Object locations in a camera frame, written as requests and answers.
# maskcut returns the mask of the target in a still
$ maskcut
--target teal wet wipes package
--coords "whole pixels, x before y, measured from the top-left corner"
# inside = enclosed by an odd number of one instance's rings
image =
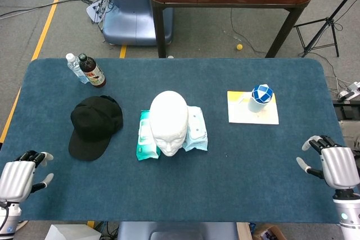
[[[149,110],[141,111],[136,157],[138,160],[145,160],[149,158],[158,159],[159,156],[160,149],[156,146],[154,138],[152,137]]]
[[[206,131],[203,111],[200,107],[187,106],[188,108],[188,126],[185,141],[182,147],[185,151],[194,148],[199,150],[208,150],[208,133]]]

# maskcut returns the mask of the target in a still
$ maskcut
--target robotic hand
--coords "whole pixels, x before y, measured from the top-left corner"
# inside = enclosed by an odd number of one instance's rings
[[[0,240],[13,239],[21,215],[19,203],[51,182],[54,174],[33,185],[36,168],[46,166],[49,160],[53,156],[47,152],[28,151],[5,164],[0,178]]]
[[[303,145],[303,151],[313,147],[320,155],[322,170],[307,165],[300,157],[299,166],[335,189],[332,197],[336,205],[341,230],[345,240],[360,239],[360,195],[353,188],[360,183],[353,152],[342,147],[328,136],[312,136]]]

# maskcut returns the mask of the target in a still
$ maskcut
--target plastic bottle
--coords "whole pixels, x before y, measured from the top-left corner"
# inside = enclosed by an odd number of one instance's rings
[[[80,69],[79,58],[77,56],[74,56],[72,53],[68,53],[66,55],[66,59],[67,59],[67,66],[69,67],[70,70],[73,71],[73,73],[75,73],[75,75],[79,78],[79,80],[83,84],[89,82],[84,72]]]
[[[86,56],[84,53],[79,55],[80,68],[94,87],[103,87],[106,84],[106,78],[95,60]]]

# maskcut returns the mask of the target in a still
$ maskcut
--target cap brim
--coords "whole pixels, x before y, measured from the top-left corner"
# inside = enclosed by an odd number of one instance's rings
[[[74,130],[70,142],[69,153],[78,160],[96,160],[105,152],[111,137],[96,142],[86,142]]]

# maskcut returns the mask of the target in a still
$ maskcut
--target gray carpet floor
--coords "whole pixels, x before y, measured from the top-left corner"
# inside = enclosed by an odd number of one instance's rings
[[[51,3],[53,0],[0,0],[0,13],[35,7]],[[331,14],[342,0],[312,0],[299,19],[307,22]],[[39,58],[64,57],[66,53],[85,52],[93,57],[119,57],[120,46],[104,42],[96,25],[92,25],[82,2],[69,2],[57,6]],[[42,8],[9,19],[0,20],[0,131],[21,86],[24,72],[37,46],[40,34],[46,22],[50,8]],[[317,50],[329,62],[317,55],[308,57],[317,59],[323,66],[328,85],[336,88],[332,64],[336,75],[349,82],[359,81],[359,45],[360,37],[360,1],[339,21],[343,31],[337,31],[340,57],[336,57],[334,48]],[[184,57],[263,57],[255,53],[244,39],[232,31],[229,8],[178,8],[175,10],[174,39],[168,46],[168,54],[175,58]],[[267,51],[275,38],[287,12],[284,10],[235,9],[233,24],[235,30],[246,36],[258,51]],[[302,28],[305,40],[309,40],[321,25]],[[331,32],[327,31],[319,43],[331,42]],[[239,40],[244,49],[236,50]],[[296,57],[302,51],[296,31],[292,31],[280,49],[278,57]],[[157,57],[155,47],[127,48],[126,58]],[[344,132],[351,143],[353,135],[359,131],[359,125],[352,124]],[[22,228],[15,239],[44,239],[51,223],[59,221],[31,221]],[[341,231],[334,224],[279,224],[288,240],[342,239]]]

